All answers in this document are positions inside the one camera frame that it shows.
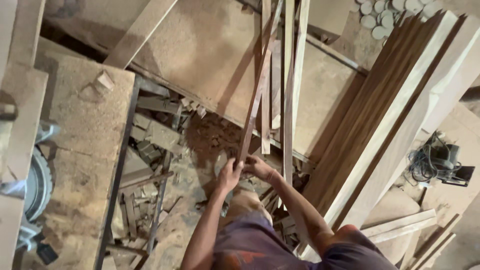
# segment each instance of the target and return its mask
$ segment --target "round wooden piece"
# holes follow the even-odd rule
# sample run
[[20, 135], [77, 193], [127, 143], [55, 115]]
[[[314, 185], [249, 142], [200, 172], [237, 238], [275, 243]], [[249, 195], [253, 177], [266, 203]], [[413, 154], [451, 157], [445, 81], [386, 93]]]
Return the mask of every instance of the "round wooden piece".
[[385, 2], [377, 1], [373, 7], [375, 9], [375, 12], [380, 14], [380, 13], [382, 13], [382, 11], [385, 10]]
[[390, 10], [384, 10], [384, 11], [380, 14], [380, 16], [381, 16], [382, 18], [387, 17], [387, 16], [393, 17], [393, 13], [392, 13]]
[[405, 2], [405, 9], [417, 14], [423, 9], [423, 4], [420, 3], [419, 0], [407, 0]]
[[443, 8], [442, 2], [433, 1], [423, 8], [422, 15], [427, 18], [432, 18], [435, 15], [435, 13], [437, 13], [437, 11], [441, 10], [442, 8]]
[[393, 29], [393, 17], [390, 15], [387, 15], [382, 18], [382, 26], [387, 28], [387, 29]]
[[376, 40], [380, 40], [385, 36], [387, 30], [383, 26], [377, 26], [372, 30], [372, 37]]
[[360, 23], [363, 27], [367, 29], [373, 29], [376, 25], [377, 22], [375, 21], [375, 18], [371, 15], [365, 15], [360, 19]]
[[405, 0], [392, 0], [392, 6], [394, 9], [402, 12], [405, 10]]
[[360, 10], [360, 5], [353, 2], [352, 5], [350, 6], [350, 11], [351, 12], [358, 12]]
[[372, 13], [372, 9], [373, 9], [373, 6], [372, 6], [372, 2], [370, 1], [367, 1], [360, 6], [360, 12], [363, 15], [368, 15]]

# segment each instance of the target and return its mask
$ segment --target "wooden board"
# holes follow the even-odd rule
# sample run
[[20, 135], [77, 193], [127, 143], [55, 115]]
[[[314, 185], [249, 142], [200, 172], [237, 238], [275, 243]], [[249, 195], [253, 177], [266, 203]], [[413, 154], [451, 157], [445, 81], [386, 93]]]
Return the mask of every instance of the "wooden board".
[[[52, 245], [59, 258], [47, 268], [69, 265], [91, 270], [125, 133], [134, 74], [48, 51], [37, 54], [36, 67], [49, 73], [41, 117], [60, 127], [52, 138], [58, 146], [51, 164], [55, 188], [43, 214], [45, 227], [50, 228], [43, 231], [45, 243]], [[115, 94], [104, 95], [100, 104], [80, 99], [79, 91], [103, 70], [115, 82]]]
[[5, 70], [7, 69], [16, 10], [17, 0], [7, 0], [2, 3], [2, 9], [0, 10], [0, 85], [2, 84]]
[[178, 0], [150, 0], [103, 63], [125, 69], [177, 1]]
[[0, 268], [12, 269], [13, 255], [22, 221], [24, 201], [15, 197], [0, 195]]
[[47, 78], [47, 73], [27, 66], [12, 62], [7, 65], [1, 85], [2, 99], [17, 105], [18, 116], [12, 126], [3, 182], [27, 178]]
[[46, 0], [18, 0], [10, 61], [33, 67]]
[[367, 229], [362, 229], [361, 232], [366, 237], [375, 236], [381, 233], [386, 233], [388, 231], [396, 230], [402, 227], [405, 227], [410, 224], [414, 224], [420, 221], [424, 221], [430, 218], [436, 217], [435, 209], [430, 209], [427, 211], [423, 211], [417, 214], [413, 214], [410, 216], [406, 216], [394, 221], [386, 222], [380, 225], [376, 225]]
[[472, 71], [470, 69], [466, 71], [465, 68], [462, 69], [461, 67], [468, 64], [464, 60], [466, 60], [470, 52], [473, 53], [470, 49], [478, 50], [475, 53], [480, 53], [480, 48], [476, 49], [472, 46], [474, 43], [477, 43], [480, 24], [476, 19], [467, 18], [459, 26], [461, 27], [458, 33], [446, 50], [445, 55], [439, 60], [435, 71], [389, 143], [385, 153], [379, 152], [381, 156], [380, 161], [378, 164], [375, 164], [376, 167], [374, 169], [370, 168], [370, 170], [373, 170], [372, 172], [367, 171], [363, 176], [368, 177], [369, 180], [365, 182], [366, 184], [358, 196], [353, 198], [355, 201], [353, 206], [346, 206], [350, 209], [345, 209], [348, 213], [343, 213], [345, 218], [340, 226], [345, 224], [360, 226], [363, 224], [370, 210], [383, 195], [382, 192], [385, 190], [385, 187], [389, 188], [391, 186], [390, 179], [392, 176], [398, 177], [398, 174], [395, 175], [395, 170], [398, 164], [405, 159], [404, 157], [415, 137], [418, 136], [420, 128], [424, 127], [425, 124], [432, 125], [432, 122], [430, 122], [431, 118], [441, 118], [438, 114], [431, 115], [432, 112], [437, 112], [440, 108], [448, 110], [450, 104], [455, 104], [455, 99], [448, 98], [448, 96], [451, 96], [452, 92], [455, 95], [457, 92], [466, 91], [467, 87], [463, 89], [459, 87], [453, 88], [450, 84], [453, 78], [462, 77], [462, 74], [465, 72], [466, 75], [474, 72], [474, 67], [471, 67]]
[[[81, 12], [72, 9], [70, 16], [61, 17], [58, 7], [48, 2], [46, 10], [51, 12], [46, 13], [46, 20], [107, 52], [105, 48], [118, 43], [148, 1], [86, 3]], [[242, 13], [241, 8], [235, 0], [179, 1], [137, 54], [132, 67], [243, 126], [258, 71], [253, 56], [261, 52], [259, 25], [255, 24], [260, 15]], [[294, 155], [318, 161], [316, 147], [323, 141], [320, 137], [333, 112], [349, 89], [358, 90], [364, 76], [311, 44], [305, 46], [304, 59], [293, 149]]]

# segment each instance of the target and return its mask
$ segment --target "light wood board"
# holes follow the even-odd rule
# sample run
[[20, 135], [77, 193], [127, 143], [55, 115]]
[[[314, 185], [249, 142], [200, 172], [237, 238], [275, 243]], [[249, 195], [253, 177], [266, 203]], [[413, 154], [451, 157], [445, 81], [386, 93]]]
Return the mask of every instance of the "light wood board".
[[150, 0], [103, 63], [125, 69], [177, 1], [178, 0]]

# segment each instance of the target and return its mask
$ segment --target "wood chip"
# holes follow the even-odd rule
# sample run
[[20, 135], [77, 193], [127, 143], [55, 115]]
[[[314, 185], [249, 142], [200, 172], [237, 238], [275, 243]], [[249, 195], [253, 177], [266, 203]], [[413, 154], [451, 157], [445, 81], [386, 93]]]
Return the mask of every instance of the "wood chip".
[[360, 12], [363, 15], [368, 15], [372, 13], [372, 9], [373, 9], [373, 6], [372, 6], [372, 2], [370, 1], [367, 1], [360, 6]]
[[385, 2], [384, 1], [377, 1], [373, 7], [375, 9], [375, 12], [380, 14], [380, 13], [382, 13], [382, 11], [385, 10]]
[[372, 37], [376, 40], [380, 40], [385, 36], [386, 28], [383, 26], [377, 26], [372, 30]]
[[375, 18], [372, 17], [371, 15], [363, 16], [360, 19], [360, 23], [363, 27], [365, 27], [367, 29], [373, 29], [377, 25], [377, 22], [375, 21]]
[[113, 82], [112, 78], [110, 77], [110, 75], [107, 73], [106, 70], [102, 70], [102, 72], [99, 74], [96, 80], [110, 91], [115, 86], [115, 83]]

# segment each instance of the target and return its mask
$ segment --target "wooden plank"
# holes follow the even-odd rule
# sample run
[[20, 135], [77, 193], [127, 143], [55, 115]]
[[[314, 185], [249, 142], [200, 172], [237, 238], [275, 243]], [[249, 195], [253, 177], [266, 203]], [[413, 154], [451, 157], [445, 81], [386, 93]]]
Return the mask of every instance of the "wooden plank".
[[271, 44], [273, 43], [274, 33], [278, 26], [278, 20], [280, 18], [280, 11], [283, 5], [283, 1], [280, 0], [277, 4], [275, 15], [271, 17], [268, 28], [264, 31], [266, 35], [264, 37], [268, 38], [268, 42], [265, 44], [264, 52], [262, 55], [262, 61], [260, 63], [260, 70], [257, 76], [257, 83], [255, 90], [252, 94], [252, 100], [250, 101], [250, 106], [247, 113], [247, 118], [245, 119], [244, 128], [242, 131], [242, 136], [240, 140], [240, 149], [237, 154], [236, 162], [245, 161], [248, 154], [248, 149], [250, 146], [250, 140], [252, 139], [253, 125], [255, 124], [255, 119], [258, 113], [258, 107], [260, 105], [260, 97], [264, 92], [263, 88], [266, 86], [267, 72], [270, 70], [270, 59], [272, 56]]
[[180, 115], [182, 106], [157, 97], [138, 97], [137, 107]]
[[33, 67], [45, 0], [18, 0], [9, 60]]
[[295, 140], [295, 127], [297, 126], [297, 114], [300, 99], [300, 84], [303, 71], [303, 58], [305, 56], [305, 42], [307, 38], [308, 14], [310, 0], [300, 1], [299, 27], [297, 30], [297, 44], [295, 46], [295, 67], [293, 72], [293, 94], [292, 94], [292, 141]]
[[0, 269], [12, 269], [13, 255], [22, 221], [24, 201], [0, 195]]
[[125, 69], [178, 0], [150, 0], [103, 62]]
[[[268, 20], [271, 17], [272, 13], [272, 1], [271, 0], [262, 0], [262, 31], [263, 29], [268, 29]], [[262, 39], [262, 47], [267, 45], [266, 42]], [[262, 93], [262, 154], [270, 154], [270, 65], [266, 72], [265, 86], [263, 88], [264, 92]]]
[[397, 237], [402, 236], [402, 235], [413, 233], [413, 232], [421, 230], [423, 228], [433, 226], [435, 224], [437, 224], [437, 218], [436, 217], [435, 218], [429, 218], [427, 220], [419, 221], [419, 222], [416, 222], [414, 224], [407, 225], [405, 227], [401, 227], [401, 228], [394, 229], [394, 230], [391, 230], [391, 231], [388, 231], [388, 232], [385, 232], [385, 233], [380, 233], [380, 234], [371, 236], [368, 239], [370, 239], [370, 241], [372, 241], [373, 243], [381, 243], [381, 242], [384, 242], [384, 241], [387, 241], [387, 240], [390, 240], [390, 239], [397, 238]]
[[455, 238], [456, 234], [455, 233], [450, 233], [433, 251], [428, 257], [423, 261], [416, 270], [423, 270], [426, 267], [429, 267], [428, 265], [432, 264], [435, 259], [438, 257], [440, 252], [446, 248], [446, 246]]
[[[449, 101], [445, 99], [445, 97], [450, 96], [450, 93], [466, 91], [468, 86], [464, 87], [463, 90], [451, 87], [450, 80], [457, 76], [462, 77], [465, 69], [461, 67], [464, 64], [468, 64], [463, 61], [467, 60], [466, 57], [469, 55], [469, 52], [473, 53], [472, 50], [475, 50], [476, 53], [480, 53], [480, 46], [477, 48], [472, 46], [473, 44], [480, 44], [478, 41], [479, 29], [480, 24], [476, 19], [470, 20], [467, 18], [462, 24], [387, 149], [384, 153], [379, 152], [380, 161], [374, 165], [376, 166], [374, 169], [370, 168], [370, 170], [373, 170], [371, 174], [367, 171], [363, 176], [368, 178], [368, 180], [358, 196], [353, 198], [355, 200], [353, 205], [351, 207], [346, 206], [345, 211], [348, 211], [348, 213], [344, 213], [345, 218], [340, 226], [363, 224], [373, 206], [383, 195], [385, 188], [391, 186], [391, 179], [396, 179], [399, 176], [399, 173], [395, 174], [396, 168], [405, 160], [404, 156], [410, 149], [414, 139], [418, 136], [420, 128], [429, 122], [430, 115], [434, 116], [431, 113], [437, 111], [438, 108], [447, 110], [448, 102], [455, 103], [455, 99], [450, 98]], [[467, 71], [467, 74], [470, 75], [470, 70], [474, 69], [472, 66]], [[477, 70], [477, 74], [480, 74], [480, 68], [477, 68]]]
[[419, 269], [424, 264], [424, 261], [428, 260], [430, 255], [434, 253], [440, 244], [447, 239], [449, 233], [461, 218], [461, 215], [456, 214], [445, 227], [443, 227], [437, 234], [430, 238], [415, 254], [416, 259], [411, 263], [411, 266], [408, 269]]
[[48, 74], [9, 62], [1, 89], [17, 104], [18, 116], [12, 126], [3, 182], [28, 176]]
[[288, 73], [284, 76], [285, 87], [283, 90], [283, 107], [281, 113], [280, 139], [282, 142], [282, 175], [287, 183], [293, 183], [293, 75], [295, 55], [293, 53], [293, 16], [295, 4], [287, 0], [285, 6], [285, 38], [284, 38], [284, 69]]
[[0, 85], [2, 85], [3, 77], [7, 69], [16, 10], [17, 0], [2, 2], [2, 8], [0, 9]]
[[413, 254], [417, 248], [418, 241], [420, 239], [421, 230], [418, 230], [412, 233], [412, 238], [410, 239], [410, 244], [407, 247], [407, 251], [402, 259], [402, 264], [400, 265], [400, 270], [406, 270], [409, 267], [410, 261], [413, 259]]
[[435, 209], [430, 209], [427, 211], [423, 211], [417, 214], [413, 214], [410, 216], [406, 216], [394, 221], [386, 222], [380, 225], [376, 225], [367, 229], [361, 230], [361, 232], [366, 236], [366, 237], [371, 237], [375, 236], [381, 233], [386, 233], [392, 230], [396, 230], [402, 227], [405, 227], [407, 225], [411, 225], [420, 221], [424, 221], [427, 219], [431, 219], [436, 217], [435, 214]]
[[280, 128], [282, 110], [282, 41], [276, 39], [272, 47], [272, 130]]

